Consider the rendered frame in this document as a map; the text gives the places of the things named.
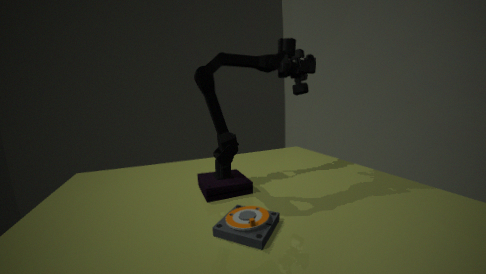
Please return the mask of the orange round plate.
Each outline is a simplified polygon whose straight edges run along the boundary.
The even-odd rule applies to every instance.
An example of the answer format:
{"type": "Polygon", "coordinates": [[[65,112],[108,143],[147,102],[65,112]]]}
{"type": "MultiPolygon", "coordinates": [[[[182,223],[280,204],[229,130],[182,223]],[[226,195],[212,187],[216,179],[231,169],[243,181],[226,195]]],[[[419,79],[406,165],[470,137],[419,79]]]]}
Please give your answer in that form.
{"type": "Polygon", "coordinates": [[[269,213],[265,208],[255,207],[255,206],[248,206],[242,207],[238,209],[233,209],[230,211],[226,217],[225,221],[227,226],[232,229],[239,230],[239,231],[249,231],[258,229],[259,227],[266,224],[269,221],[269,213]],[[243,221],[239,219],[239,214],[242,211],[251,210],[256,213],[255,218],[250,218],[249,221],[243,221]]]}

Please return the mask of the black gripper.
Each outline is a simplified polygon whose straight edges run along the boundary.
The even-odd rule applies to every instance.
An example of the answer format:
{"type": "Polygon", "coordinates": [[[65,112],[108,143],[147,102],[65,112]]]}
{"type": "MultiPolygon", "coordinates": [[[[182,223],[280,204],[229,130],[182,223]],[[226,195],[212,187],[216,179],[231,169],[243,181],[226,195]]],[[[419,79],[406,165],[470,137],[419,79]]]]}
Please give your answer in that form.
{"type": "Polygon", "coordinates": [[[302,82],[307,80],[308,74],[300,75],[298,69],[300,68],[300,63],[299,63],[299,58],[304,58],[304,52],[301,49],[295,50],[295,55],[292,56],[290,60],[295,60],[294,62],[296,63],[296,72],[293,75],[287,75],[291,76],[291,78],[294,78],[296,85],[293,85],[293,94],[294,95],[301,95],[305,94],[308,92],[308,85],[306,82],[302,82]]]}

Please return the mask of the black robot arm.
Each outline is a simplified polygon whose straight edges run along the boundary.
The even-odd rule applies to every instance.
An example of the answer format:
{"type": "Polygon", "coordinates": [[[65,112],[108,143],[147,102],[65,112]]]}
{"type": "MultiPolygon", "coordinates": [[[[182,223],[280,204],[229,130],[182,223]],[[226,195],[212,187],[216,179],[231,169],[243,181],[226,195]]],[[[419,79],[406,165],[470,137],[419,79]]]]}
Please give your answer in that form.
{"type": "MultiPolygon", "coordinates": [[[[206,66],[199,67],[194,80],[204,95],[212,121],[217,132],[218,148],[213,152],[215,160],[216,180],[234,178],[231,174],[231,162],[238,152],[236,135],[230,133],[226,126],[217,96],[214,89],[214,73],[221,66],[252,67],[260,71],[271,72],[278,69],[278,78],[293,75],[296,72],[296,63],[292,60],[295,55],[296,40],[293,38],[280,38],[278,41],[278,53],[261,56],[218,53],[206,66]]],[[[314,73],[316,70],[316,58],[306,55],[304,60],[299,60],[300,75],[314,73]]]]}

